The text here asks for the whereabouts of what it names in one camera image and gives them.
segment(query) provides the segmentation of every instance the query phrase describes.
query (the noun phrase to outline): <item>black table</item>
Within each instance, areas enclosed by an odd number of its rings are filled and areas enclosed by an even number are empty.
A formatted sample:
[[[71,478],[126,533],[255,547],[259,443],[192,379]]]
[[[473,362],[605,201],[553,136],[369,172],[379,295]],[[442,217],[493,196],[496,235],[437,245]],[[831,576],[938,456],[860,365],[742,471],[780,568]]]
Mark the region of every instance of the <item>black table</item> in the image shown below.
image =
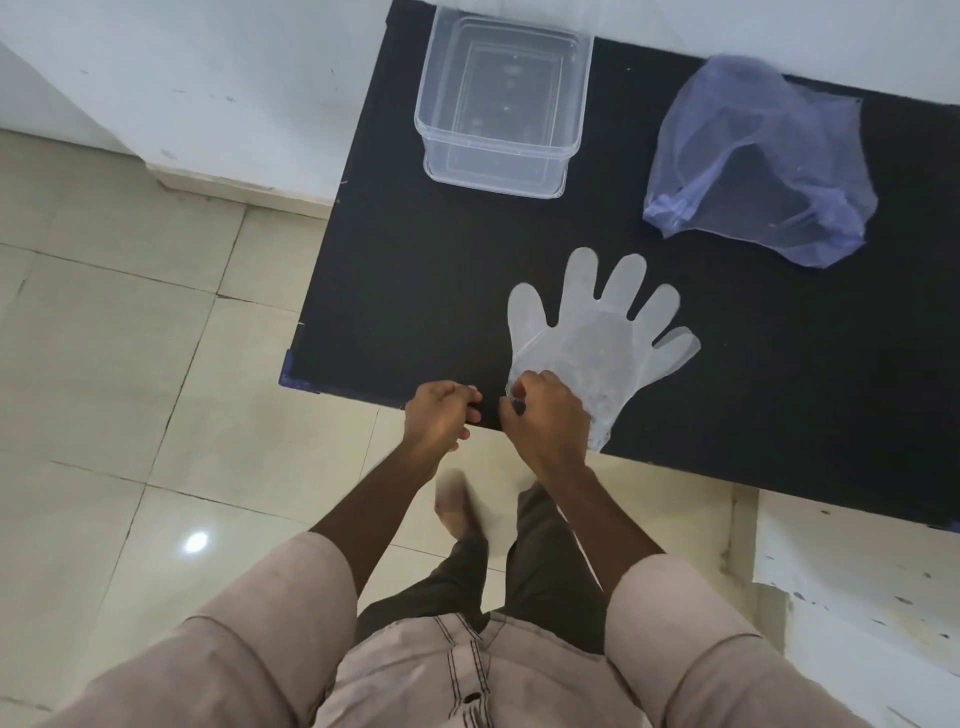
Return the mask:
[[[703,349],[641,390],[604,452],[952,527],[960,522],[960,112],[862,96],[880,204],[868,243],[824,271],[641,219],[657,132],[702,61],[593,50],[583,144],[564,195],[433,182],[414,105],[434,9],[395,0],[281,382],[400,406],[453,378],[487,396],[511,363],[507,298],[534,284],[556,323],[570,252],[643,254],[631,315],[662,282]]]

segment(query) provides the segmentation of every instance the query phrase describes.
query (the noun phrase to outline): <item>person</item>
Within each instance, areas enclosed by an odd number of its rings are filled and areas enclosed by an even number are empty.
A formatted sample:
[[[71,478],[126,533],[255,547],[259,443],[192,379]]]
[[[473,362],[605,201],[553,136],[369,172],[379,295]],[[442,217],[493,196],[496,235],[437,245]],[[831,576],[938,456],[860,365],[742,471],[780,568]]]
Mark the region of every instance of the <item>person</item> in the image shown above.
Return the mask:
[[[480,610],[487,541],[461,480],[437,492],[449,557],[357,617],[415,493],[479,421],[475,388],[424,384],[400,445],[319,523],[46,724],[867,725],[616,505],[556,376],[527,372],[513,395],[522,414],[503,398],[500,420],[537,484],[518,500],[503,609]]]

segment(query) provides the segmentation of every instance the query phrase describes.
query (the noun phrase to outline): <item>foot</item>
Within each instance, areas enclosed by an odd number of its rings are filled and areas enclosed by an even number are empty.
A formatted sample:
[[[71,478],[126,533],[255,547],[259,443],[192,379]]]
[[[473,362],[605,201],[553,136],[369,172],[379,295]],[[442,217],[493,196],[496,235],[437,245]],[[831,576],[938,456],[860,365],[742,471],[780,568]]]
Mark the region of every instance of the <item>foot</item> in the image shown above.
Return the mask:
[[[457,541],[470,531],[480,528],[480,522],[470,505],[467,477],[463,471],[444,471],[437,476],[433,510],[440,523]]]

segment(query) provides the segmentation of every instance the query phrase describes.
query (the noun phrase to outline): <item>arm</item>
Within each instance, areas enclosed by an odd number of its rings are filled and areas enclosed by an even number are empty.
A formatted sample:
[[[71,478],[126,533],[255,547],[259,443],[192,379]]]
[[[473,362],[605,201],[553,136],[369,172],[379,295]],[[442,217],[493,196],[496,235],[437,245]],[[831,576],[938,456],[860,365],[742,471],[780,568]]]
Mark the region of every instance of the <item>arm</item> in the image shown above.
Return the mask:
[[[441,458],[466,440],[466,423],[480,422],[475,387],[452,381],[423,384],[406,405],[403,441],[310,530],[347,557],[357,595],[390,545],[417,491]]]
[[[311,532],[281,544],[45,725],[310,725],[353,645],[357,595],[417,489],[466,439],[475,389],[424,384],[403,442]]]
[[[556,500],[610,606],[607,658],[658,728],[869,728],[764,641],[689,564],[664,554],[586,466],[589,415],[552,372],[524,373],[500,421]]]
[[[663,549],[623,512],[587,467],[590,415],[557,376],[525,372],[513,394],[523,400],[524,412],[517,415],[504,397],[503,431],[564,512],[609,599],[631,566]]]

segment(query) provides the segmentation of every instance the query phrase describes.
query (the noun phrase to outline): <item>translucent bag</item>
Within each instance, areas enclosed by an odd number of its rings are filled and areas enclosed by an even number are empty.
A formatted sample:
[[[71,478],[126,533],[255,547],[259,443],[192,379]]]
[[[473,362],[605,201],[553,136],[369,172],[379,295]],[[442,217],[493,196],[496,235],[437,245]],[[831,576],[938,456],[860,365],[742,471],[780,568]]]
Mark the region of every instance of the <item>translucent bag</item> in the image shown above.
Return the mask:
[[[680,294],[672,285],[660,286],[636,317],[627,319],[646,270],[641,255],[621,258],[603,296],[595,299],[597,255],[578,248],[566,263],[555,327],[547,325],[543,303],[529,283],[516,286],[507,303],[514,347],[507,394],[527,370],[550,370],[590,414],[593,450],[607,444],[617,415],[637,390],[676,372],[700,350],[700,341],[685,327],[672,329],[653,344],[680,308]]]
[[[860,99],[788,83],[763,61],[715,56],[660,126],[643,217],[826,268],[864,243],[876,210]]]

